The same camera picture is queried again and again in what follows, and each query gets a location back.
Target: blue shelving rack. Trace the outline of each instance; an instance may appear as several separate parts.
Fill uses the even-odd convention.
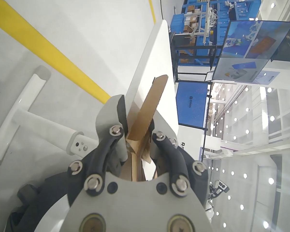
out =
[[[185,0],[182,7],[181,14],[174,15],[171,23],[171,32],[175,32],[175,35],[183,34],[184,21],[187,17],[187,10],[189,5],[194,5],[195,9],[200,9],[205,12],[206,2],[197,0]],[[186,66],[215,66],[218,62],[221,51],[221,45],[224,43],[227,28],[230,21],[233,20],[249,20],[255,18],[258,14],[261,5],[261,0],[212,0],[209,6],[214,10],[217,10],[217,23],[215,27],[212,27],[211,34],[207,37],[196,36],[195,47],[186,47],[186,54],[179,54],[178,51],[178,65]],[[205,18],[200,18],[198,22],[199,27],[203,28],[206,23]],[[216,46],[216,49],[211,49],[210,46]],[[214,55],[214,60],[209,62],[209,57]],[[188,59],[188,63],[181,63],[181,59]]]

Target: blue sign board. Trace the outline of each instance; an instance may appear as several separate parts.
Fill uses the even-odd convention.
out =
[[[208,83],[179,82],[176,93],[178,123],[203,127]]]

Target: warehouse shelf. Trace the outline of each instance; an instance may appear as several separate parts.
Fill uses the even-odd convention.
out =
[[[255,18],[258,14],[261,0],[185,0],[180,15],[174,15],[171,23],[171,32],[176,35],[183,35],[195,38],[194,47],[201,45],[217,45],[224,43],[229,22],[232,20],[249,20]],[[194,6],[197,13],[189,10],[189,6]],[[212,19],[212,12],[215,12],[215,20]],[[185,28],[185,20],[188,16],[197,16],[197,28],[191,30],[191,27]],[[218,59],[214,59],[214,64],[209,63],[209,49],[189,49],[185,50],[185,61],[179,65],[202,65],[215,66]]]

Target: wire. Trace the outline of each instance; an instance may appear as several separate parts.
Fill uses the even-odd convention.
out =
[[[162,16],[162,19],[163,19],[163,12],[162,12],[162,3],[161,3],[161,0],[160,0],[160,9],[161,9],[161,16]]]

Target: joyson logo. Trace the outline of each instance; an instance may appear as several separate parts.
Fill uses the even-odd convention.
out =
[[[189,97],[189,108],[191,108],[191,104],[192,104],[192,96],[191,97]]]

